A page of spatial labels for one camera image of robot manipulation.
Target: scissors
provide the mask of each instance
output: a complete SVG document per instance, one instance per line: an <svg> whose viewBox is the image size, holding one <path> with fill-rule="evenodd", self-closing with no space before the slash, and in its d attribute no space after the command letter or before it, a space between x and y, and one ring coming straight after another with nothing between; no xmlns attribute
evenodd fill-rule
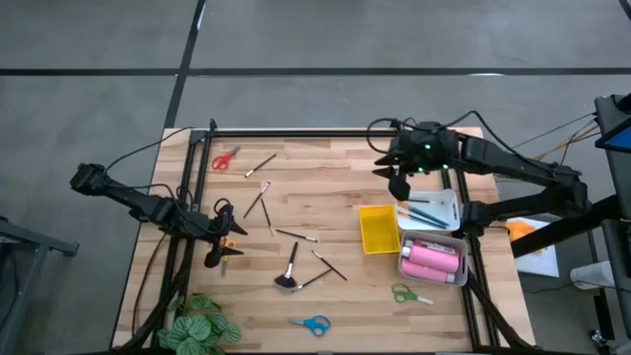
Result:
<svg viewBox="0 0 631 355"><path fill-rule="evenodd" d="M219 171L226 170L228 168L228 166L230 165L230 159L232 157L236 156L237 152L239 152L240 149L241 149L241 147L238 146L237 148L235 148L232 151L230 151L230 153L224 154L222 156L219 156L219 157L215 158L213 160L213 169L214 170L219 170Z"/></svg>
<svg viewBox="0 0 631 355"><path fill-rule="evenodd" d="M312 319L289 319L289 322L306 326L317 337L324 336L331 327L331 321L325 316L315 316Z"/></svg>
<svg viewBox="0 0 631 355"><path fill-rule="evenodd" d="M394 300L398 303L403 303L405 301L418 301L426 305L434 305L434 301L415 294L409 287L407 287L407 285L404 284L392 285L392 293L394 294Z"/></svg>
<svg viewBox="0 0 631 355"><path fill-rule="evenodd" d="M224 248L234 248L237 244L230 238L224 239ZM226 270L228 269L228 257L226 255L221 257L221 277L226 277Z"/></svg>

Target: green scissors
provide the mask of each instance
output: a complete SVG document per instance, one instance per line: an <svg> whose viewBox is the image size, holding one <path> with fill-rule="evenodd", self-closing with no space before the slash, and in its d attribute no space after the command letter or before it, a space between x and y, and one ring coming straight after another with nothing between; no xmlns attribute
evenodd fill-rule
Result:
<svg viewBox="0 0 631 355"><path fill-rule="evenodd" d="M405 301L418 301L426 305L434 305L434 301L415 294L409 287L407 287L407 285L404 284L392 285L392 293L394 294L394 300L398 303L403 303Z"/></svg>

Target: pink cylinder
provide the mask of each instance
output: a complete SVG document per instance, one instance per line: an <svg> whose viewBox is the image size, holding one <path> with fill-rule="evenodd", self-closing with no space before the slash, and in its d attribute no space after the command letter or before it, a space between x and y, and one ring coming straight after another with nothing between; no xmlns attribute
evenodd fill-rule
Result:
<svg viewBox="0 0 631 355"><path fill-rule="evenodd" d="M454 283L456 279L452 273L419 265L405 258L401 259L401 271L408 276L440 283Z"/></svg>
<svg viewBox="0 0 631 355"><path fill-rule="evenodd" d="M446 272L457 272L460 265L458 252L438 251L423 244L403 247L401 254L417 264L429 266Z"/></svg>

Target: blue scissors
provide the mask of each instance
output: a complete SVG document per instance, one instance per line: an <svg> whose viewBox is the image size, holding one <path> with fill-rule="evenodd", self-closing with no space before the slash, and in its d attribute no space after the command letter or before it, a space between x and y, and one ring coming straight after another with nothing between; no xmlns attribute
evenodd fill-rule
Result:
<svg viewBox="0 0 631 355"><path fill-rule="evenodd" d="M315 316L312 319L289 319L289 322L306 326L317 337L324 336L331 327L331 321L325 316Z"/></svg>

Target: orange object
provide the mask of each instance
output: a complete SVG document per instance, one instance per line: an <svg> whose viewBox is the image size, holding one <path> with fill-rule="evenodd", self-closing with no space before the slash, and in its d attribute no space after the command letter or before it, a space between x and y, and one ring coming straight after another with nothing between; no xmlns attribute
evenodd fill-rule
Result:
<svg viewBox="0 0 631 355"><path fill-rule="evenodd" d="M536 231L536 228L534 226L522 221L509 222L506 224L506 227L509 229L509 239L511 240L511 242L514 242L519 238ZM541 254L541 252L541 249L535 251L535 253L537 254Z"/></svg>

